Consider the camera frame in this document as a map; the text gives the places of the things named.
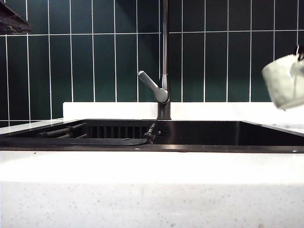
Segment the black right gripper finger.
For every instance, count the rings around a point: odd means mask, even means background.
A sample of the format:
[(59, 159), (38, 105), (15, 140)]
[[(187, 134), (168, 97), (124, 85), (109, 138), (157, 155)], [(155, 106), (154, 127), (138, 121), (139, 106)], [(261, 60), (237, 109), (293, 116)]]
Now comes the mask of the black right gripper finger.
[(304, 59), (304, 47), (297, 45), (295, 48), (295, 55), (297, 56), (297, 61), (300, 62)]

